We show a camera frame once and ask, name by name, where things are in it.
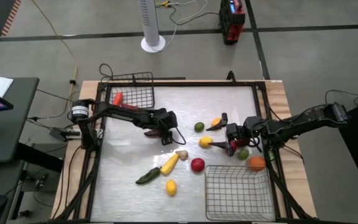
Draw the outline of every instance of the green chili pepper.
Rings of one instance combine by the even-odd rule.
[[[158,175],[160,175],[160,168],[161,167],[156,167],[154,169],[151,169],[143,177],[139,178],[139,180],[137,180],[135,183],[137,183],[137,184],[145,184],[145,183],[153,180],[154,178],[158,177]]]

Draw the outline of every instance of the toy orange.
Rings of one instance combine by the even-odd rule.
[[[261,171],[266,167],[266,162],[263,157],[254,156],[248,160],[248,166],[253,171]]]

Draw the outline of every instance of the yellow cable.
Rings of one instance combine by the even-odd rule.
[[[55,28],[53,28],[52,23],[49,21],[48,17],[44,14],[44,12],[41,10],[41,8],[37,5],[37,3],[35,3],[34,0],[31,0],[35,6],[37,6],[38,10],[41,12],[41,14],[44,16],[44,18],[48,21],[50,27],[52,28],[53,32],[55,33],[55,36],[66,46],[67,50],[69,51],[69,53],[71,54],[71,57],[73,57],[74,60],[74,75],[72,80],[75,80],[77,77],[77,70],[78,70],[78,66],[77,66],[77,61],[75,60],[74,54],[73,52],[70,50],[70,48],[68,47],[68,45],[66,44],[66,42],[57,34]],[[74,84],[70,85],[70,92],[68,94],[68,96],[70,97],[71,94],[73,93],[73,86]]]

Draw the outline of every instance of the green lime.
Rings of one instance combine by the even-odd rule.
[[[243,150],[241,150],[241,151],[238,153],[237,158],[238,158],[239,160],[244,160],[244,159],[247,159],[248,156],[249,156],[249,151],[248,151],[248,149],[243,149]]]
[[[202,132],[203,129],[204,129],[204,123],[202,122],[198,122],[194,125],[194,130],[196,132]]]

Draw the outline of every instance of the black stand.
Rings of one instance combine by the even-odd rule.
[[[56,172],[63,168],[63,160],[22,143],[17,143],[15,157]]]

